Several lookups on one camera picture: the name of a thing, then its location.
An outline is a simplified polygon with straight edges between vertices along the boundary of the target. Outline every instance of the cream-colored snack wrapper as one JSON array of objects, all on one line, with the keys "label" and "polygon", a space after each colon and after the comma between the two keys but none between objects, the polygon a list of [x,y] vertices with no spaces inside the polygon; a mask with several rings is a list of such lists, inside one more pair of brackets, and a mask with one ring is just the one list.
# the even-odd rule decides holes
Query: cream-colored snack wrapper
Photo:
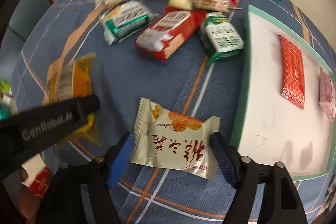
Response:
[{"label": "cream-colored snack wrapper", "polygon": [[217,161],[210,149],[209,139],[219,130],[220,121],[219,117],[212,116],[201,122],[141,98],[130,161],[214,179]]}]

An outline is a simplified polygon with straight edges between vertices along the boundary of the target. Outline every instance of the table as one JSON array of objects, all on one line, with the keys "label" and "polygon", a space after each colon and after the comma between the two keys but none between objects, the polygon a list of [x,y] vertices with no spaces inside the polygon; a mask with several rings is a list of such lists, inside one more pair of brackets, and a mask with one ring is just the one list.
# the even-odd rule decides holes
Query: table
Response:
[{"label": "table", "polygon": [[[162,13],[168,0],[145,0],[155,13]],[[253,5],[274,16],[298,33],[335,71],[335,52],[314,24],[289,0],[239,0],[239,7]],[[176,112],[196,114],[201,120],[221,117],[220,132],[229,140],[241,88],[243,55],[206,65],[199,39],[194,34],[167,61],[146,59],[133,41],[108,46],[94,0],[58,0],[41,18],[18,59],[12,76],[14,99],[23,111],[46,101],[47,83],[53,71],[73,59],[96,53],[91,70],[93,91],[101,101],[96,114],[101,146],[85,140],[72,141],[42,153],[52,171],[62,162],[85,164],[103,155],[122,134],[133,131],[140,97],[150,98]],[[243,11],[230,20],[244,39]],[[319,178],[294,182],[311,222],[321,210],[332,182],[332,172]],[[122,180],[111,190],[113,203],[123,223],[221,222],[235,190],[217,170],[214,180],[205,180],[178,170],[129,164]],[[263,187],[258,187],[251,214],[256,223]],[[83,190],[88,210],[88,194]]]}]

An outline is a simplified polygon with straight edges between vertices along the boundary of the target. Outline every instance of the orange snack package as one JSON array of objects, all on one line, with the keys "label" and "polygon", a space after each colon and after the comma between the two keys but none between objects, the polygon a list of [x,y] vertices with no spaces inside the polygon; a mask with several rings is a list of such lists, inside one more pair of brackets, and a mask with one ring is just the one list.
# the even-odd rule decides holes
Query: orange snack package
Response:
[{"label": "orange snack package", "polygon": [[[73,97],[92,95],[90,68],[96,54],[91,53],[64,66],[55,73],[50,80],[48,95],[49,103],[64,101]],[[57,146],[68,141],[84,138],[99,145],[98,131],[95,123],[95,114],[87,116],[88,123],[74,131],[65,139],[59,141]]]},{"label": "orange snack package", "polygon": [[217,161],[209,139],[218,131],[220,120],[212,116],[202,122],[141,98],[130,160],[135,164],[182,170],[214,179]]}]

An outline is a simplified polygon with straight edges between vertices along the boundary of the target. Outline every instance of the round table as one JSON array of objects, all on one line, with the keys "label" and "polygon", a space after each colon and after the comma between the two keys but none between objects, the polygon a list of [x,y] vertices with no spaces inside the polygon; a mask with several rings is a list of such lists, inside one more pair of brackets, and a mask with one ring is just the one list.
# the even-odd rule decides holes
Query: round table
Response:
[{"label": "round table", "polygon": [[[155,13],[163,13],[168,0],[145,0]],[[239,7],[253,5],[277,18],[303,37],[335,70],[334,51],[313,23],[289,0],[239,0]],[[243,11],[230,14],[241,37]],[[221,117],[220,132],[230,139],[237,108],[243,55],[206,65],[199,38],[193,34],[165,62],[143,57],[133,46],[138,33],[111,46],[105,42],[99,11],[94,0],[58,0],[45,13],[28,38],[12,76],[14,99],[19,110],[46,101],[53,72],[72,60],[95,52],[91,70],[93,92],[100,98],[97,112],[100,146],[89,141],[72,141],[42,153],[52,171],[61,162],[85,164],[103,155],[126,131],[133,132],[140,97],[162,107],[206,120]],[[326,199],[332,172],[307,181],[295,182],[307,219],[313,220]],[[221,222],[235,190],[217,170],[214,180],[178,171],[129,164],[120,182],[111,190],[112,200],[123,223],[209,223]],[[257,221],[263,187],[258,187],[250,221]],[[89,210],[84,191],[84,204]]]}]

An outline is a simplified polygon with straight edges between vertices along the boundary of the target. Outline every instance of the barcode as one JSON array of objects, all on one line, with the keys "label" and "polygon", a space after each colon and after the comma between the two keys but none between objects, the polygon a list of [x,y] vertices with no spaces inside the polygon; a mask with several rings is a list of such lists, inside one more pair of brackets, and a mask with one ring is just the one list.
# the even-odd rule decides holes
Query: barcode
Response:
[{"label": "barcode", "polygon": [[56,80],[56,101],[64,101],[72,97],[72,79],[74,72],[74,65],[70,64],[64,67],[58,74]]}]

